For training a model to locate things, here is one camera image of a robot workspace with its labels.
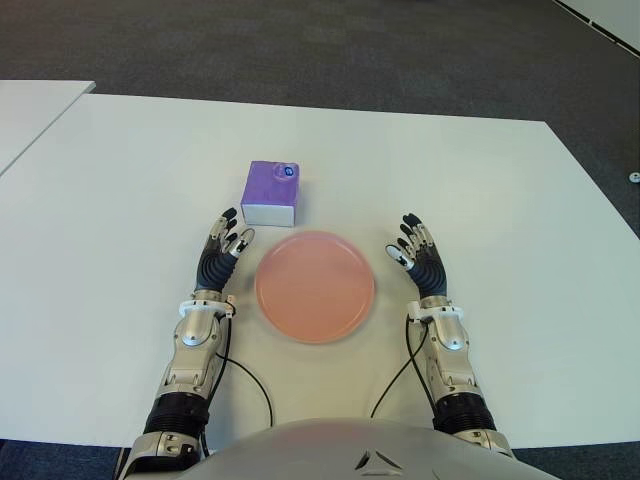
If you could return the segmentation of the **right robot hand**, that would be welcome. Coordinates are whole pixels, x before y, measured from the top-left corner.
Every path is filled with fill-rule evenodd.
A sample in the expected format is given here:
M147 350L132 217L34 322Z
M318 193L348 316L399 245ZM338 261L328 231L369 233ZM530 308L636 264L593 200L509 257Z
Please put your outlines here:
M399 264L416 285L420 298L446 297L447 275L434 238L413 213L402 217L400 230L404 238L385 247L387 255Z

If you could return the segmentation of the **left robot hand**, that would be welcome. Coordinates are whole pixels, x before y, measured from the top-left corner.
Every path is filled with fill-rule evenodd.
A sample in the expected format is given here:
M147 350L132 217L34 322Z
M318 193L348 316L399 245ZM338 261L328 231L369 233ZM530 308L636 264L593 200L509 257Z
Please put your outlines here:
M223 291L239 257L255 236L252 228L246 228L241 233L234 232L236 225L237 210L233 207L224 211L214 222L197 265L195 291Z

